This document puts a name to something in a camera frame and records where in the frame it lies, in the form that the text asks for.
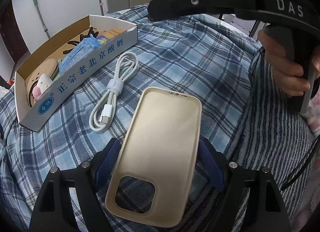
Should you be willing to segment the right hand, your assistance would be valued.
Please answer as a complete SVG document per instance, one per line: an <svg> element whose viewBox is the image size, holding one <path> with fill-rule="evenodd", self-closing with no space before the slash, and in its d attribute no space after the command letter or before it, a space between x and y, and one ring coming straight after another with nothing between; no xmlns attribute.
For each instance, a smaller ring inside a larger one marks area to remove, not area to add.
<svg viewBox="0 0 320 232"><path fill-rule="evenodd" d="M258 32L258 40L265 49L265 60L271 65L274 83L289 96L301 96L310 90L310 83L302 79L301 65L286 57L285 49L268 36L265 30Z"/></svg>

